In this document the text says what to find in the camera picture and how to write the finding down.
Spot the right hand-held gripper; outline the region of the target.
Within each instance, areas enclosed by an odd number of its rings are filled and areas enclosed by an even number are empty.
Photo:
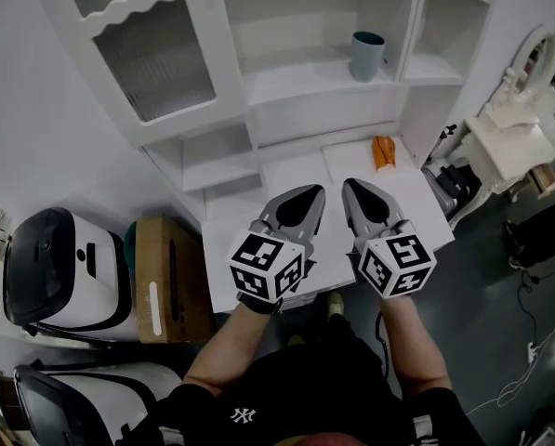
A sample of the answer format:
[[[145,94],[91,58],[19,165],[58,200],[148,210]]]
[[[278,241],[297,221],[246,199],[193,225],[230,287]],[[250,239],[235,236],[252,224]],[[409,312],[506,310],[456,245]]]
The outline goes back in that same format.
[[[413,224],[402,220],[397,202],[357,178],[343,182],[341,196],[348,227],[356,237],[348,257],[357,280],[370,284],[382,299],[421,290],[437,260]]]

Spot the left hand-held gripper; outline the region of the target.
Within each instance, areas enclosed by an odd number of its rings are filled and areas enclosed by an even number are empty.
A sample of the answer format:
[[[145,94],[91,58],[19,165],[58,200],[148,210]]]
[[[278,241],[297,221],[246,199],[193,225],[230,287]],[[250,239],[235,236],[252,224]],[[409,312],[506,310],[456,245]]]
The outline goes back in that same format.
[[[271,199],[259,219],[237,233],[228,251],[235,288],[265,303],[296,291],[315,264],[312,240],[325,204],[322,185],[297,187]]]

